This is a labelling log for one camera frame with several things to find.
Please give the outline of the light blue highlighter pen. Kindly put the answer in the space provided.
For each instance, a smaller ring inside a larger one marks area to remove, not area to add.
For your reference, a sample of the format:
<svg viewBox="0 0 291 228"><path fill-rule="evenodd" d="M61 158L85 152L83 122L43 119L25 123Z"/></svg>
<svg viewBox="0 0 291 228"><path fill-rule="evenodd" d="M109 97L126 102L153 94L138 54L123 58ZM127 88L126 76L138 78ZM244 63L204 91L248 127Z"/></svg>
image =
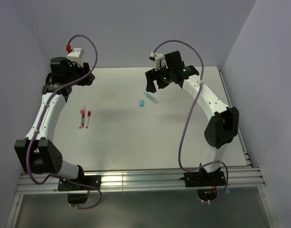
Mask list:
<svg viewBox="0 0 291 228"><path fill-rule="evenodd" d="M155 103L155 104L158 103L158 100L157 100L155 97L153 97L150 93L145 92L144 94L145 94L145 96L146 96L149 100L151 100L153 103Z"/></svg>

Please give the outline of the light blue highlighter cap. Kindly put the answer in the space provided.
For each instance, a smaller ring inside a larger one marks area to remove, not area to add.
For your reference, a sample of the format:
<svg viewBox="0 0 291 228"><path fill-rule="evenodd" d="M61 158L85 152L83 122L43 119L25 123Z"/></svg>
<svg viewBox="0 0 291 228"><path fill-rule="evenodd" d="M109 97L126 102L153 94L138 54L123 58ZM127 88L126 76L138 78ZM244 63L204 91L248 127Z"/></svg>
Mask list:
<svg viewBox="0 0 291 228"><path fill-rule="evenodd" d="M140 100L140 101L139 101L139 106L140 106L140 107L144 107L144 105L145 105L144 100Z"/></svg>

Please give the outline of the white pen pink tip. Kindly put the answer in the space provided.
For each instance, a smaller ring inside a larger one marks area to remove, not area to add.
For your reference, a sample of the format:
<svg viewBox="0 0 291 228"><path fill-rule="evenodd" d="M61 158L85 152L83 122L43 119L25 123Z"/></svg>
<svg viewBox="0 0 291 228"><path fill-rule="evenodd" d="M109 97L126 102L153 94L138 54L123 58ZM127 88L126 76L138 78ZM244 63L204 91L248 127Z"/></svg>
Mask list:
<svg viewBox="0 0 291 228"><path fill-rule="evenodd" d="M80 110L81 119L80 119L80 126L79 129L84 128L84 119L85 119L85 111L84 109Z"/></svg>

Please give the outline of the dark red pen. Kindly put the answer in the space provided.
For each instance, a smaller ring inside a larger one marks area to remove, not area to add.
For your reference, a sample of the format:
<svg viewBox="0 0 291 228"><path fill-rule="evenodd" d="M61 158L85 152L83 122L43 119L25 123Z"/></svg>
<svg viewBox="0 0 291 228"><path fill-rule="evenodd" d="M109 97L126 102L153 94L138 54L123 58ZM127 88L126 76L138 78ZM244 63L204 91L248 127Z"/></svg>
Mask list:
<svg viewBox="0 0 291 228"><path fill-rule="evenodd" d="M86 106L83 106L81 109L81 127L84 128L85 124L85 112L86 112Z"/></svg>

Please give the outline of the white pen red tip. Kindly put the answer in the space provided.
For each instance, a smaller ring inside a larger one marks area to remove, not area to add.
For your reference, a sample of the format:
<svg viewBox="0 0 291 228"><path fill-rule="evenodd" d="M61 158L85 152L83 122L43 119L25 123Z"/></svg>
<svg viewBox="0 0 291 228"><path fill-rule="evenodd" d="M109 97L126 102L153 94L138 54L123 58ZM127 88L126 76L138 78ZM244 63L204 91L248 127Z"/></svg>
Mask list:
<svg viewBox="0 0 291 228"><path fill-rule="evenodd" d="M87 117L87 123L86 123L86 125L85 125L86 128L88 128L88 126L89 126L89 122L90 122L90 116Z"/></svg>

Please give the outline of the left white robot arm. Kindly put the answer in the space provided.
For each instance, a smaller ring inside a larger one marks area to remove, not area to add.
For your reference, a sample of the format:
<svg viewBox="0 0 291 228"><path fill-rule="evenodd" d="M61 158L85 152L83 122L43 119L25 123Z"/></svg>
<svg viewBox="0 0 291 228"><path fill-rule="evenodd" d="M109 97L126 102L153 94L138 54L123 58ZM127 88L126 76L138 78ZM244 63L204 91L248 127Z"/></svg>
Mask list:
<svg viewBox="0 0 291 228"><path fill-rule="evenodd" d="M75 190L86 184L83 168L63 159L53 144L56 124L68 101L72 87L89 86L95 77L81 57L55 57L50 60L51 72L42 88L42 100L36 119L23 140L16 140L14 149L21 166L29 176L56 175L69 180Z"/></svg>

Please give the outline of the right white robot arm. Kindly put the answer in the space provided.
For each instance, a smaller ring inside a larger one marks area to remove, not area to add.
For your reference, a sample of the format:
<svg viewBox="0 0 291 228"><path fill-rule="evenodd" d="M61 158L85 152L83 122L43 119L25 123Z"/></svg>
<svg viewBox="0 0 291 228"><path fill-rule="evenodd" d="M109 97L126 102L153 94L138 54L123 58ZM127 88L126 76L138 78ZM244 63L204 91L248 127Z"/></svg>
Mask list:
<svg viewBox="0 0 291 228"><path fill-rule="evenodd" d="M226 147L238 134L239 111L221 101L203 82L200 72L192 65L186 66L179 51L168 54L150 54L155 67L145 73L146 92L155 93L171 83L191 95L207 116L208 124L204 137L209 150L200 164L204 170L199 173L199 181L209 185L215 180L215 171L221 166Z"/></svg>

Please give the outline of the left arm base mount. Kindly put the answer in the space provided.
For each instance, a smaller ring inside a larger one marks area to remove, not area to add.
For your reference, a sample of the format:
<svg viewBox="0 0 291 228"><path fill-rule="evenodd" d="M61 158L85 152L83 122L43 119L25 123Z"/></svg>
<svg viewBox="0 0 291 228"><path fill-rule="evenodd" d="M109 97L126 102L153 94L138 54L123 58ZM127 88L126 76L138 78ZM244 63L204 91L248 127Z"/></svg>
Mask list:
<svg viewBox="0 0 291 228"><path fill-rule="evenodd" d="M93 207L97 206L103 198L101 187L101 175L86 175L82 182L73 180L59 180L57 191L67 192L67 201L71 206L79 207L89 199L90 191L99 193L99 199Z"/></svg>

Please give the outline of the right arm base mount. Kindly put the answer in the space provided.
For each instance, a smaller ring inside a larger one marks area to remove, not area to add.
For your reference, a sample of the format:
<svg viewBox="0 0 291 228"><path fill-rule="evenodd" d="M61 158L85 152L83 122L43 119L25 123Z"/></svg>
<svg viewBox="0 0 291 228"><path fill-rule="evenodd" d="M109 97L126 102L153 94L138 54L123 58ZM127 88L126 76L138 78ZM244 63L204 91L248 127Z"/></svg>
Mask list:
<svg viewBox="0 0 291 228"><path fill-rule="evenodd" d="M208 173L205 169L196 172L185 172L180 178L184 181L187 188L205 187L205 189L197 189L198 197L206 202L217 199L217 187L226 186L226 178L224 173L218 169Z"/></svg>

